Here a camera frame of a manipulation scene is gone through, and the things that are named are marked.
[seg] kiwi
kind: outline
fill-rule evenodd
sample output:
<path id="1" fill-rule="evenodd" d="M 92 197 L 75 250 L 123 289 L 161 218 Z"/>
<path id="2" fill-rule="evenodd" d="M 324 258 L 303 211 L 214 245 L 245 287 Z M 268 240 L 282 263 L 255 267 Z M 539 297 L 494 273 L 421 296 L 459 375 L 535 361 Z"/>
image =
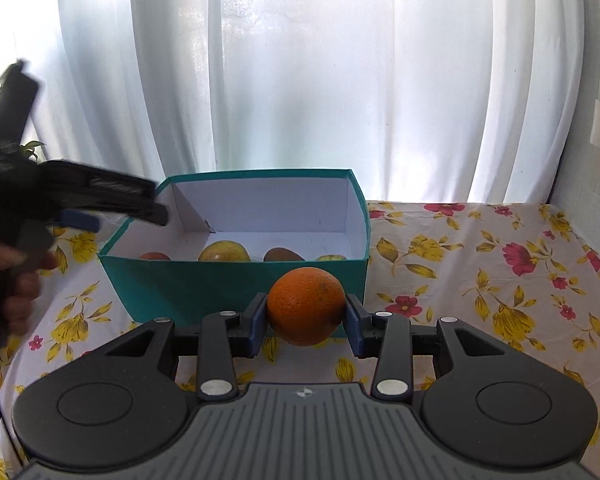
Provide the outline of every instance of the kiwi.
<path id="1" fill-rule="evenodd" d="M 300 254 L 285 249 L 284 247 L 274 247 L 269 249 L 264 255 L 264 262 L 304 262 L 304 258 Z"/>

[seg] red apple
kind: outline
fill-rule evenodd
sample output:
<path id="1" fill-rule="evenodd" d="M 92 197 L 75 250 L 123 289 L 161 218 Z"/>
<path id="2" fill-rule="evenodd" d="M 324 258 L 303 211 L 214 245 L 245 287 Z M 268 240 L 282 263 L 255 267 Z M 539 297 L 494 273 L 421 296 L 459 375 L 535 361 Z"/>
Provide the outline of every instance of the red apple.
<path id="1" fill-rule="evenodd" d="M 171 260 L 166 254 L 163 253 L 144 253 L 140 256 L 141 260 Z"/>

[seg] orange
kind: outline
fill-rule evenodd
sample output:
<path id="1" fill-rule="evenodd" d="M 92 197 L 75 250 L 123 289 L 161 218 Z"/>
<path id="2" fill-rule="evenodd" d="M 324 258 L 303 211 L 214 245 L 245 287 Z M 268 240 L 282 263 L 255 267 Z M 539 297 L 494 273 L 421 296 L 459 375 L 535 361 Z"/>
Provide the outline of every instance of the orange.
<path id="1" fill-rule="evenodd" d="M 345 311 L 344 289 L 335 276 L 317 267 L 290 270 L 274 283 L 267 297 L 273 330 L 296 346 L 327 339 Z"/>

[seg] human hand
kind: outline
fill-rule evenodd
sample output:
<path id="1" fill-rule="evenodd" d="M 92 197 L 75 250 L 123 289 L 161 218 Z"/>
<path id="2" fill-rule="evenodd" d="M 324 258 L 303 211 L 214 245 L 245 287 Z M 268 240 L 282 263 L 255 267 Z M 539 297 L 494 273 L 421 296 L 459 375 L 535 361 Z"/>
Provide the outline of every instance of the human hand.
<path id="1" fill-rule="evenodd" d="M 20 251 L 0 244 L 0 270 L 20 265 L 26 255 Z M 40 262 L 40 269 L 55 269 L 58 266 L 55 256 L 47 253 Z M 2 306 L 2 315 L 9 325 L 9 331 L 15 335 L 24 335 L 29 328 L 28 320 L 33 300 L 40 295 L 40 277 L 36 272 L 24 272 L 15 280 L 13 295 Z"/>

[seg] logo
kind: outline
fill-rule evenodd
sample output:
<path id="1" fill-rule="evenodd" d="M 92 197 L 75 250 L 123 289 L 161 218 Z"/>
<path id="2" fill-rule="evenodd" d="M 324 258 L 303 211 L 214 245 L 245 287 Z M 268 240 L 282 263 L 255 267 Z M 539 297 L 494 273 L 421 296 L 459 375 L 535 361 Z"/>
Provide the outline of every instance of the logo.
<path id="1" fill-rule="evenodd" d="M 314 391 L 310 390 L 306 386 L 304 386 L 300 390 L 296 391 L 296 395 L 298 397 L 302 397 L 303 399 L 307 399 L 308 397 L 311 397 L 313 394 L 314 394 Z"/>

